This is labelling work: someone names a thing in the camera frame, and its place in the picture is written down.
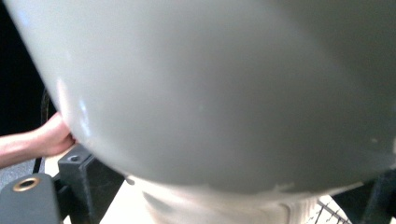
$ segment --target black plastic part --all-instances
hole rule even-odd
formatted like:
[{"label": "black plastic part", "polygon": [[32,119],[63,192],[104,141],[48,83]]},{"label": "black plastic part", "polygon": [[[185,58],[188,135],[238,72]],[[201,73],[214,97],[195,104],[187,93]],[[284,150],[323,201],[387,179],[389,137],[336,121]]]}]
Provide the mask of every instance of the black plastic part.
[{"label": "black plastic part", "polygon": [[[13,189],[28,178],[38,179],[38,184],[24,191]],[[1,191],[1,224],[59,224],[60,222],[55,188],[49,175],[28,175],[9,183]]]},{"label": "black plastic part", "polygon": [[73,224],[99,223],[117,194],[124,177],[92,156],[82,145],[76,146],[58,161],[62,184],[75,199],[64,201],[61,211],[70,214]]},{"label": "black plastic part", "polygon": [[59,174],[52,178],[55,185],[56,196],[60,207],[61,219],[64,220],[71,212],[74,206],[75,196],[69,186],[65,185]]},{"label": "black plastic part", "polygon": [[396,215],[395,193],[396,171],[393,170],[332,198],[353,224],[389,224]]}]

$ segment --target metal grate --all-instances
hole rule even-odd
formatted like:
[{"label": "metal grate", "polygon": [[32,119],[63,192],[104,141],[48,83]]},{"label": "metal grate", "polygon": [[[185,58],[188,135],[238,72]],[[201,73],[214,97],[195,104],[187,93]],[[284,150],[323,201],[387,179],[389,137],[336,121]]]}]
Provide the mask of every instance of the metal grate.
[{"label": "metal grate", "polygon": [[319,198],[312,214],[305,224],[352,224],[344,211],[329,195]]}]

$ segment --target white surface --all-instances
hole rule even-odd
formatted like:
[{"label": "white surface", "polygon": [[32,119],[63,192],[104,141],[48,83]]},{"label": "white surface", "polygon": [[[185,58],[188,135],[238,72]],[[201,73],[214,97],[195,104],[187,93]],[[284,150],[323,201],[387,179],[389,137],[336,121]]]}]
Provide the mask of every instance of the white surface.
[{"label": "white surface", "polygon": [[394,66],[389,7],[293,3],[6,1],[78,141],[185,223],[282,214],[395,162],[394,99],[367,81]]},{"label": "white surface", "polygon": [[324,209],[319,203],[315,206],[313,211],[311,212],[311,216],[305,223],[302,224],[338,224],[338,223],[351,223],[349,218],[344,213],[344,211],[338,206],[338,204],[332,199],[329,195],[321,196],[318,199],[324,205],[327,206],[328,209]]}]

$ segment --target hand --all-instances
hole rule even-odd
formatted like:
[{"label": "hand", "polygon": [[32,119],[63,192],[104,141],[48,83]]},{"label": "hand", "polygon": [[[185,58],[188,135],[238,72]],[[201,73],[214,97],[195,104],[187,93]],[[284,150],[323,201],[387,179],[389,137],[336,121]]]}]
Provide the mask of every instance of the hand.
[{"label": "hand", "polygon": [[60,154],[75,144],[61,114],[28,132],[0,137],[0,168],[38,157]]},{"label": "hand", "polygon": [[76,143],[60,113],[56,113],[43,126],[33,131],[39,157],[58,155]]}]

